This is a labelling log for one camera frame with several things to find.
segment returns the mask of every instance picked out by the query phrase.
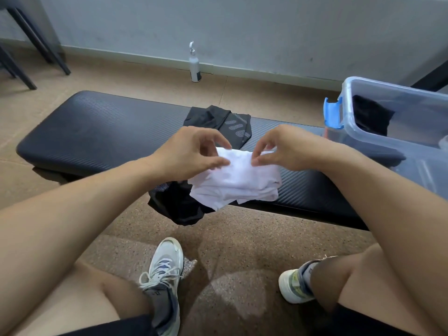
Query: white cloth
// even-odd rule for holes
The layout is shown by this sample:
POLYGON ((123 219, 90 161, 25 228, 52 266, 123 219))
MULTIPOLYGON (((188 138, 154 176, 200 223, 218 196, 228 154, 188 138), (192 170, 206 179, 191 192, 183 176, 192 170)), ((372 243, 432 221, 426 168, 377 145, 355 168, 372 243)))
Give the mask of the white cloth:
POLYGON ((273 202, 278 198, 281 176, 277 165, 253 167, 252 152, 222 147, 217 150, 220 157, 230 160, 230 165, 188 179, 188 184, 193 185, 191 197, 215 211, 234 200, 242 204, 253 199, 273 202))

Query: brown floor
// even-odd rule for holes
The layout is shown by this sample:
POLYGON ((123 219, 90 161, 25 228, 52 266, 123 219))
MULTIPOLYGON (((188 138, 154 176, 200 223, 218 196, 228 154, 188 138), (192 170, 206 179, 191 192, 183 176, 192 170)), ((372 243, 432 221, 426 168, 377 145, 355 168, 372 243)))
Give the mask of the brown floor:
MULTIPOLYGON (((323 125, 325 96, 337 97, 330 91, 210 74, 194 84, 187 71, 72 56, 67 77, 32 51, 17 51, 16 58, 38 89, 29 91, 0 70, 0 208, 57 186, 34 174, 15 147, 80 90, 184 106, 213 104, 315 126, 323 125)), ((233 206, 180 227, 149 208, 148 199, 145 195, 133 203, 83 257, 137 280, 160 240, 176 237, 191 260, 180 285, 181 335, 305 335, 307 309, 282 299, 278 275, 324 255, 363 251, 374 242, 369 232, 233 206)))

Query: baseboard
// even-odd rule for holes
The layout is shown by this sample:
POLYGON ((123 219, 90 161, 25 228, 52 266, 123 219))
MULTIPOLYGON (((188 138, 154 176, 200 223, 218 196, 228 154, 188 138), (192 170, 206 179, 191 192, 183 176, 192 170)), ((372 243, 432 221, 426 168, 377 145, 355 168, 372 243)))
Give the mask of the baseboard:
MULTIPOLYGON (((22 40, 1 39, 6 44, 30 48, 31 43, 22 40)), ((163 67, 171 67, 182 70, 189 70, 189 63, 186 60, 166 59, 156 56, 142 56, 131 53, 114 52, 110 50, 99 50, 93 48, 82 48, 69 45, 62 46, 66 54, 78 56, 92 56, 102 59, 126 61, 132 63, 142 63, 146 65, 157 65, 163 67)), ((201 63, 200 69, 202 73, 225 75, 228 77, 240 77, 248 79, 257 79, 264 81, 276 82, 279 84, 293 84, 296 86, 317 88, 322 90, 341 91, 342 81, 320 79, 313 77, 300 77, 295 75, 277 74, 264 71, 254 71, 244 68, 235 68, 227 66, 218 66, 211 63, 201 63)))

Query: spray bottle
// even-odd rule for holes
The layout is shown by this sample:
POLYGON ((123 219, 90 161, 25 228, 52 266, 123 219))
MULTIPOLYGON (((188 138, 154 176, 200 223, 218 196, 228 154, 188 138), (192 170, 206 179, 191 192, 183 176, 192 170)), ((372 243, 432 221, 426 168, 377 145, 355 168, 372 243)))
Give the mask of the spray bottle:
POLYGON ((199 71, 199 59, 196 57, 196 51, 193 48, 193 42, 190 42, 190 73, 191 81, 201 81, 201 72, 199 71))

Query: blue latch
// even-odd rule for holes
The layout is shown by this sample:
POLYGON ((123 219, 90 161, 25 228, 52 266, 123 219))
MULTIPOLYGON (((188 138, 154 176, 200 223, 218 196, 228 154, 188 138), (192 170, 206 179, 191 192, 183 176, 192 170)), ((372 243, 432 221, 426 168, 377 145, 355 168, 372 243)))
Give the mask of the blue latch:
POLYGON ((325 119, 325 126, 332 129, 342 129, 344 124, 340 121, 339 109, 342 104, 342 97, 339 97, 337 102, 328 102, 325 98, 323 102, 323 118, 325 119))

